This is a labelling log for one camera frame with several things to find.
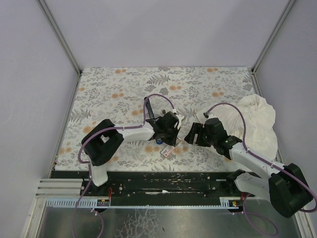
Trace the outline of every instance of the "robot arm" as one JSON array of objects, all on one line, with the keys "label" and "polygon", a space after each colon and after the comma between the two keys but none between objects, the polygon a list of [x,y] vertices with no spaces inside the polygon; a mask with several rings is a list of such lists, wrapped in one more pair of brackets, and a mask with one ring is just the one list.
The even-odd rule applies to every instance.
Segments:
[{"label": "robot arm", "polygon": [[[158,120],[148,119],[142,127],[133,129],[112,129],[94,137],[84,148],[84,152],[91,160],[92,179],[96,186],[107,182],[106,162],[115,154],[123,142],[137,140],[161,139],[162,142],[175,146],[176,138],[181,127],[182,115],[173,112],[166,113]],[[122,127],[113,124],[109,119],[99,123],[89,134],[82,144],[96,132],[110,127]]]},{"label": "robot arm", "polygon": [[[209,118],[205,124],[193,123],[185,141],[198,146],[213,146],[217,153],[246,166],[258,175],[256,177],[238,170],[231,174],[228,179],[232,180],[240,191],[254,194],[269,201],[276,211],[284,217],[291,217],[313,199],[311,194],[298,182],[249,154],[239,138],[227,135],[218,118]],[[291,173],[307,185],[298,166],[294,164],[286,166],[262,156],[260,153],[256,154]]]}]

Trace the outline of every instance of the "white cloth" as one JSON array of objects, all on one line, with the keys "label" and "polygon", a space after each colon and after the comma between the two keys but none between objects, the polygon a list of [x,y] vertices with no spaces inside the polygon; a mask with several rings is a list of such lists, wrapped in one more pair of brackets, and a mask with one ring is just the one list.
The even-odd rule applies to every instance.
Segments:
[{"label": "white cloth", "polygon": [[[200,123],[205,123],[205,113],[213,105],[202,109],[196,113]],[[235,105],[242,113],[246,126],[246,144],[250,149],[274,159],[277,152],[277,138],[273,131],[275,123],[275,110],[267,104],[266,100],[257,94],[245,96]],[[239,113],[229,105],[220,105],[215,107],[213,113],[222,122],[228,135],[234,135],[242,139],[243,123]]]}]

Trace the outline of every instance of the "table surface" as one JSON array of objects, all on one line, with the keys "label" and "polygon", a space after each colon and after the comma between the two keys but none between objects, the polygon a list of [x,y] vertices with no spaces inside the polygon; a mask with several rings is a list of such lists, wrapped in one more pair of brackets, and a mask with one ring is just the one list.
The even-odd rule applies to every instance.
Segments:
[{"label": "table surface", "polygon": [[[143,121],[144,97],[163,94],[185,116],[179,137],[189,132],[195,112],[217,102],[236,102],[254,94],[246,67],[140,67],[85,68],[65,131],[55,170],[86,171],[77,153],[81,140],[99,122],[136,125]],[[155,116],[171,110],[161,97],[152,97]],[[182,141],[167,158],[165,144],[152,141],[123,143],[107,163],[108,171],[209,171],[247,170],[203,147]]]}]

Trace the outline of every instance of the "white wall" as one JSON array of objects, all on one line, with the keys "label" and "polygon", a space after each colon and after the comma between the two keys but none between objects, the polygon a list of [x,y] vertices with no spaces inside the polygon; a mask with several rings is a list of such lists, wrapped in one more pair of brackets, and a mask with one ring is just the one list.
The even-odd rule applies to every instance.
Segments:
[{"label": "white wall", "polygon": [[35,0],[0,7],[0,237],[19,237],[76,74]]},{"label": "white wall", "polygon": [[251,67],[287,2],[47,0],[81,67]]},{"label": "white wall", "polygon": [[[258,70],[285,160],[317,193],[317,1],[299,0]],[[317,231],[317,213],[311,214]]]}]

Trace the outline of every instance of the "small card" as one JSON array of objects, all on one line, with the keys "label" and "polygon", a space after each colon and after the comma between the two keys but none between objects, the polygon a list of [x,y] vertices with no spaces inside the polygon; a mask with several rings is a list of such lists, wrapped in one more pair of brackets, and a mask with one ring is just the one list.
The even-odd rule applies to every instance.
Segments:
[{"label": "small card", "polygon": [[[177,138],[176,139],[176,145],[175,147],[181,142],[182,140]],[[172,153],[172,151],[175,149],[174,146],[171,145],[167,145],[162,151],[161,154],[164,155],[165,157],[168,157],[170,155],[170,153]]]}]

